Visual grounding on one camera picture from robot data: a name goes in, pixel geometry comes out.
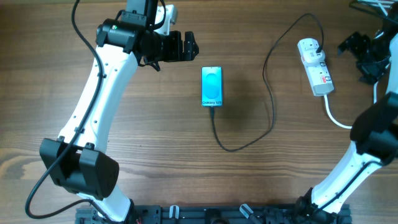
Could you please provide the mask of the Galaxy S25 smartphone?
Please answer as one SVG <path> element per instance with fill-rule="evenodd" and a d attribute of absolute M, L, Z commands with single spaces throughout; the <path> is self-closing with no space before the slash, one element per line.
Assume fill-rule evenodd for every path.
<path fill-rule="evenodd" d="M 201 68 L 201 105 L 219 107 L 223 105 L 223 74 L 221 67 Z"/>

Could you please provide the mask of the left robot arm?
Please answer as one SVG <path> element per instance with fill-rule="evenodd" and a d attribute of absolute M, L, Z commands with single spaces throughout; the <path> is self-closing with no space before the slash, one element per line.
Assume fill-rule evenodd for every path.
<path fill-rule="evenodd" d="M 107 156 L 108 136 L 125 87 L 139 67 L 192 61 L 192 32 L 172 31 L 177 9 L 163 1 L 129 1 L 98 26 L 94 62 L 78 104 L 57 139 L 44 139 L 45 176 L 90 203 L 104 223 L 136 221 L 134 204 L 117 185 L 119 164 Z"/>

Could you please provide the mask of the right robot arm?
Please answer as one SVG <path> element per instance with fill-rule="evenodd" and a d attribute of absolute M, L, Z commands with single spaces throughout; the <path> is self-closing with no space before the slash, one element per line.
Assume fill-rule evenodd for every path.
<path fill-rule="evenodd" d="M 390 72 L 386 94 L 358 116 L 347 152 L 318 185 L 299 197 L 294 217 L 331 223 L 346 199 L 373 172 L 397 158 L 397 36 L 389 41 Z"/>

